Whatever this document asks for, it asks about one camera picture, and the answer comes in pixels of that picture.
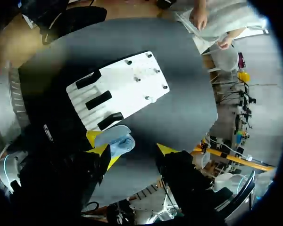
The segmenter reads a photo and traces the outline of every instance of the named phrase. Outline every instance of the wooden floor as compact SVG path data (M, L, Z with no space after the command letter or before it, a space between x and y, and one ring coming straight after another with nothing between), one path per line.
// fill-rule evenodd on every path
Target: wooden floor
M88 6L91 0L80 0L69 7ZM129 17L156 17L161 10L156 0L95 0L94 6L107 10L106 20ZM9 60L19 67L38 50L46 48L41 41L39 28L30 29L22 15L17 15L0 33L0 67Z

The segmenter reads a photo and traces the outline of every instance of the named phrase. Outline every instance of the black rubber strip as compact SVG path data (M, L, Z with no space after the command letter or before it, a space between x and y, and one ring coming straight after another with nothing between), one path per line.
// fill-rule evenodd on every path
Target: black rubber strip
M98 124L98 127L99 127L100 130L104 130L105 128L110 126L115 121L120 121L120 120L123 120L123 119L124 119L124 117L123 117L123 115L120 112L114 113L114 114L109 115L103 121L101 121Z
M152 194L152 192L149 190L149 188L146 187L146 189L148 190L148 192L149 192L150 194Z
M221 153L220 157L221 157L221 158L225 158L225 159L226 159L226 158L227 158L227 154L225 154L225 153Z
M100 104L104 103L105 101L112 98L112 95L109 91L104 92L102 95L88 101L86 103L86 107L88 110L91 110L95 108L96 106L99 106Z
M155 188L153 185L151 185L151 187L152 187L155 191L157 191L156 188Z
M139 198L140 200L142 200L142 199L140 198L140 196L138 195L138 193L136 193L136 194L137 194L138 198Z
M78 89L81 89L81 88L84 88L85 86L89 86L89 85L95 83L97 80L99 80L101 76L102 75L101 75L100 71L97 70L91 76L88 76L86 78L83 78L83 79L77 81L75 83L76 87Z
M145 197L147 197L146 194L143 192L143 190L142 190L141 192L143 193L143 195L144 195Z

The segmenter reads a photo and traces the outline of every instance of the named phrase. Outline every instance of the orange rod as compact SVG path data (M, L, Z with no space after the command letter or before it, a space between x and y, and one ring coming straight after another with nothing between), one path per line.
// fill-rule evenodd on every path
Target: orange rod
M202 149L200 147L195 147L193 152L202 152ZM211 148L207 148L207 152L210 152L210 153L217 155L217 156L220 156L220 157L221 157L221 154L222 154L222 152L217 151L215 149L211 149ZM243 165L250 166L250 167L253 167L253 168L259 169L259 170L269 171L269 170L273 169L273 167L262 166L260 164L257 164L257 163L251 162L251 161L246 161L246 160L243 160L243 159L231 156L231 155L227 155L226 159L232 160L232 161L235 161L237 163L241 163Z

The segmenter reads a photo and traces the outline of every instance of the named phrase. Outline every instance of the yellow object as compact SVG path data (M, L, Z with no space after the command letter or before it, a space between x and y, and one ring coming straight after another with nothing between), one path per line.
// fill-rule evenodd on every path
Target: yellow object
M86 137L89 141L89 143L91 144L92 147L95 147L95 144L94 144L94 141L95 141L95 138L98 134L101 134L102 132L100 131L93 131L93 130L89 130L87 131L86 133Z
M196 153L196 152L202 152L202 149L200 147L195 147L194 151L191 152L191 154ZM207 152L210 152L211 154L214 154L214 155L217 155L217 156L220 156L220 157L221 157L221 154L222 154L222 152L217 151L215 149L211 149L211 148L207 148ZM259 170L269 171L269 170L273 169L273 167L262 166L260 164L257 164L257 163L251 162L251 161L246 161L246 160L243 160L243 159L231 156L231 155L227 155L226 159L232 160L234 162L241 163L243 165L250 166L250 167L253 167L253 168L259 169Z
M179 152L175 149L172 149L172 148L169 148L169 147L166 147L166 146L163 146L161 144L157 144L157 146L160 148L161 152L163 153L163 155L166 155L166 154L170 154L172 152L176 153L176 152Z
M92 130L89 130L87 131L86 133L86 137L89 141L89 143L91 144L92 147L95 147L95 138L98 134L100 134L102 132L99 132L99 131L92 131ZM99 147L96 147L96 148L93 148L89 151L87 151L88 153L96 153L96 154L99 154L100 156L102 155L102 153L104 152L104 150L106 149L108 144L105 144L105 145L102 145L102 146L99 146ZM115 157L115 158L111 158L110 160L110 163L108 165L108 168L107 168L107 171L110 169L110 167L118 160L119 156L118 157Z
M243 82L250 81L250 74L248 74L247 72L238 72L237 77Z

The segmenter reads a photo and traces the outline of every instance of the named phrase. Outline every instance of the white plastic board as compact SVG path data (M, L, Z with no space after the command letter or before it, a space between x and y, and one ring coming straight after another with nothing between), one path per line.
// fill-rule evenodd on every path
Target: white plastic board
M71 103L87 130L100 131L98 123L111 114L120 112L127 118L170 91L151 52L120 60L100 69L100 73L101 77L91 85L78 89L74 82L66 88ZM88 110L86 103L106 91L111 93L112 98Z

